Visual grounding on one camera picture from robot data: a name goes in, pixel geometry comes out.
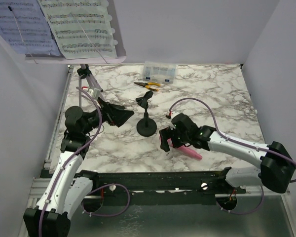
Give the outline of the black microphone stand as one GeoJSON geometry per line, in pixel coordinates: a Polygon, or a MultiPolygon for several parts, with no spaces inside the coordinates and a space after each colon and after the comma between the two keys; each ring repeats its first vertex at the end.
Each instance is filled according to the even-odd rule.
{"type": "Polygon", "coordinates": [[[143,97],[136,98],[137,104],[145,110],[144,117],[138,121],[136,126],[137,132],[144,137],[152,136],[157,130],[156,122],[148,115],[148,99],[152,96],[153,92],[148,91],[143,97]]]}

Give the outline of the pink toy microphone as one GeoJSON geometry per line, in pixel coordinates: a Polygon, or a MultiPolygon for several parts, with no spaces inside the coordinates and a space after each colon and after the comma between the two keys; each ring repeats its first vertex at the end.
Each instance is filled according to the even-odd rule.
{"type": "Polygon", "coordinates": [[[174,148],[175,150],[181,152],[183,155],[186,155],[186,156],[188,156],[188,157],[190,157],[190,158],[197,159],[197,160],[202,160],[202,158],[203,158],[202,155],[199,154],[197,151],[194,151],[194,150],[192,150],[192,149],[190,149],[190,148],[188,148],[188,147],[180,146],[180,147],[178,147],[178,148],[175,148],[175,147],[173,146],[173,144],[172,144],[171,139],[168,139],[167,142],[168,142],[168,145],[169,145],[170,147],[172,147],[172,148],[174,148]]]}

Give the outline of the lilac music stand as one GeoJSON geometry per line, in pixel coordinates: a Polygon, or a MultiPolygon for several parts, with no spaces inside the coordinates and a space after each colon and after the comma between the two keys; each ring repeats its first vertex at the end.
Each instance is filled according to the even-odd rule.
{"type": "Polygon", "coordinates": [[[26,60],[26,70],[15,66],[14,76],[45,76],[56,66],[39,72],[37,58],[118,58],[113,6],[106,0],[0,0],[0,36],[26,60]]]}

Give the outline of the white sheet music page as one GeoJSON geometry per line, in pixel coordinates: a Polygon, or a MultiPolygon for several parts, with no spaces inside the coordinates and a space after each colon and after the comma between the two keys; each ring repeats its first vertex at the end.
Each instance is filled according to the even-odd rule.
{"type": "Polygon", "coordinates": [[[39,0],[66,59],[117,58],[106,0],[39,0]]]}

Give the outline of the lilac sheet music page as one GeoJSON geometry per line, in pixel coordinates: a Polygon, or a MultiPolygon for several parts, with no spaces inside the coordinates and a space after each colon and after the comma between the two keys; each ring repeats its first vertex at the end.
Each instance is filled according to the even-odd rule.
{"type": "Polygon", "coordinates": [[[60,56],[36,0],[0,0],[0,36],[16,53],[60,56]]]}

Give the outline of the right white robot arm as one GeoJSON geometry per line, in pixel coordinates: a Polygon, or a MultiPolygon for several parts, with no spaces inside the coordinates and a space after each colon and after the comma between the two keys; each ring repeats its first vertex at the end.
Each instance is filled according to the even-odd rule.
{"type": "Polygon", "coordinates": [[[220,192],[227,194],[240,186],[265,186],[283,194],[286,192],[296,165],[286,148],[279,142],[259,144],[228,136],[211,126],[197,126],[187,115],[178,114],[169,127],[160,130],[160,147],[193,146],[197,149],[220,152],[243,160],[251,167],[229,168],[226,176],[217,181],[220,192]]]}

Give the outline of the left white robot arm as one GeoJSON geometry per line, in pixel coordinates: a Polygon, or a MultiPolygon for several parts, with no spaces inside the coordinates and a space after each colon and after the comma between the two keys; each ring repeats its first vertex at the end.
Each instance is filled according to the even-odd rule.
{"type": "Polygon", "coordinates": [[[99,191],[97,174],[82,171],[77,174],[94,137],[89,133],[107,122],[121,127],[133,111],[124,106],[98,99],[96,109],[85,112],[79,106],[71,106],[65,112],[65,133],[61,153],[52,178],[34,208],[27,208],[23,219],[31,237],[66,237],[71,219],[84,197],[99,191]]]}

